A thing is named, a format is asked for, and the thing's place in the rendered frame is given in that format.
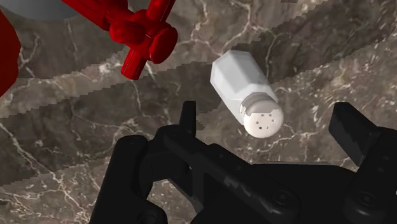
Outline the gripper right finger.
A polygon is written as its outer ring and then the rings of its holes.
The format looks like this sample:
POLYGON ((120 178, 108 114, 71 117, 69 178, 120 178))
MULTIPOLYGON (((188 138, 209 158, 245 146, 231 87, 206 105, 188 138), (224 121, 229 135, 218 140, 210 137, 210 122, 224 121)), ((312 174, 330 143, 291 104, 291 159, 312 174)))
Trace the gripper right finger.
POLYGON ((397 224, 397 130, 379 127, 348 102, 336 102, 329 133, 358 166, 342 210, 352 224, 397 224))

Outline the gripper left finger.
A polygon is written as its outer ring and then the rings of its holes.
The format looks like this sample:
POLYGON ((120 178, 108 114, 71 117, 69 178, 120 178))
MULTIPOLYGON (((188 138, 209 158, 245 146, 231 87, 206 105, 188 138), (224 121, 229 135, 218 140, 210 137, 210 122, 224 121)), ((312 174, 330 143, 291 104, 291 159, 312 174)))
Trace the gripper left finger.
POLYGON ((183 104, 179 123, 153 139, 131 135, 115 144, 89 224, 168 224, 148 200, 168 179, 192 203, 190 224, 296 224, 298 196, 218 144, 195 135, 196 105, 183 104))

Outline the white salt shaker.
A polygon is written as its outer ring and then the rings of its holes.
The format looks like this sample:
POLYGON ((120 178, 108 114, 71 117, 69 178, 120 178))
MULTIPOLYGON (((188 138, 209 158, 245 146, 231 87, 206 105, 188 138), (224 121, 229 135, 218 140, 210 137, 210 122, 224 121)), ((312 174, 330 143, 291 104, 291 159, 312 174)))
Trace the white salt shaker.
POLYGON ((267 138, 281 129, 284 111, 249 52, 229 50, 217 58, 212 63, 210 83, 249 135, 267 138))

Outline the red cross-shaped jointed object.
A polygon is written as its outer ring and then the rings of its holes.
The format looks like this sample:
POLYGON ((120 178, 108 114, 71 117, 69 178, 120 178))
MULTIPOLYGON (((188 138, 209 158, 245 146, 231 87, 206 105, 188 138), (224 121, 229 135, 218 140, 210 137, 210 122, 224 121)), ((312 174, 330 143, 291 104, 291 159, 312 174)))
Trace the red cross-shaped jointed object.
POLYGON ((128 9, 128 0, 61 1, 130 48, 121 68, 130 80, 139 79, 147 61, 165 61, 176 46, 178 32, 166 22, 176 0, 150 0, 137 12, 128 9))

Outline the red rounded object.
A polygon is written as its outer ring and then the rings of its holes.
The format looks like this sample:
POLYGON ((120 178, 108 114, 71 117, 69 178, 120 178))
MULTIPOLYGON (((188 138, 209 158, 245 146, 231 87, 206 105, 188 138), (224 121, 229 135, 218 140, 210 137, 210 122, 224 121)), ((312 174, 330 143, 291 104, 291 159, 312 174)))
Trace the red rounded object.
POLYGON ((0 97, 17 80, 20 48, 15 29, 0 10, 0 97))

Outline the grey round object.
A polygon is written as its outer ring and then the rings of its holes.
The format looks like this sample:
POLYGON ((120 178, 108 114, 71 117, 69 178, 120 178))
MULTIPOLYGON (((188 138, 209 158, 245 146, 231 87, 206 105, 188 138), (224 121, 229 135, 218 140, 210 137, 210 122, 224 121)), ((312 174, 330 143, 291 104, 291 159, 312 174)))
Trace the grey round object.
POLYGON ((0 0, 0 6, 22 17, 39 21, 62 20, 78 14, 61 0, 0 0))

